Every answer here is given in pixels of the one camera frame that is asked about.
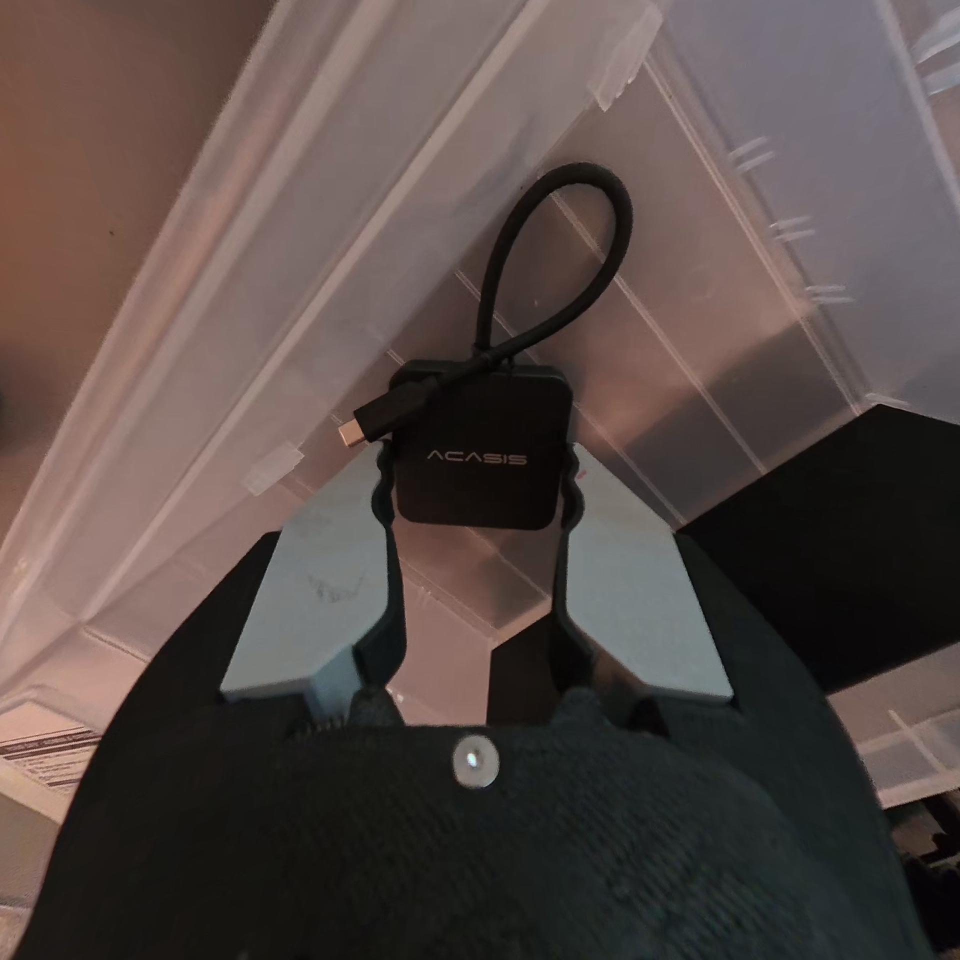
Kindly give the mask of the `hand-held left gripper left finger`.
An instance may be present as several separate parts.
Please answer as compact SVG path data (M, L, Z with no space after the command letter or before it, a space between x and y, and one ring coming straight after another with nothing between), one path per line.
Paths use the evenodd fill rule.
M221 683L229 702L297 695L348 716L407 650L390 444L367 446L284 524Z

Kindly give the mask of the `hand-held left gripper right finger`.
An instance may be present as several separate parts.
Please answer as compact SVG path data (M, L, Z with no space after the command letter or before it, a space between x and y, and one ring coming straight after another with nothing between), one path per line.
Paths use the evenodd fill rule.
M671 527L577 442L560 492L549 654L558 690L591 688L607 710L650 696L730 702Z

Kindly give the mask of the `black square adapter hub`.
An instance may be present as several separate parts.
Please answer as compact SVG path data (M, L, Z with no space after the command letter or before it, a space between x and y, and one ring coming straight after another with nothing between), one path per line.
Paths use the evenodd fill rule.
M494 344L499 286L512 249L541 204L570 186L606 198L613 221L606 255L568 304ZM350 449L388 442L395 501L405 520L518 531L539 531L552 522L569 462L573 390L557 368L516 360L573 324L609 289L633 225L627 187L606 167L574 162L540 176L510 210L491 247L470 357L406 363L388 390L339 427Z

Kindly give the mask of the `black box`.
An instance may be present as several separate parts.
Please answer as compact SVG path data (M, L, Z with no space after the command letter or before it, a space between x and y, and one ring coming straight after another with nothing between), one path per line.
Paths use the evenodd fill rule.
M680 533L845 690L958 642L959 426L874 406Z

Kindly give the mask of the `white printed label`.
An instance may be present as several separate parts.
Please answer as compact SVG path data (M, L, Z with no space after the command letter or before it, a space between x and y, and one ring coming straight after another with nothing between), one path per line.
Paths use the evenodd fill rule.
M41 702L1 711L1 761L58 794L77 788L101 738L99 730Z

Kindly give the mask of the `clear plastic storage bin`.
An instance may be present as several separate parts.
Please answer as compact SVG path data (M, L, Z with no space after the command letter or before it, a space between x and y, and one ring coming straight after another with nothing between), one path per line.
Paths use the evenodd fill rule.
M202 595L470 350L527 180L629 186L543 345L578 440L692 520L882 403L958 422L958 2L279 2L2 549L2 698L104 726Z

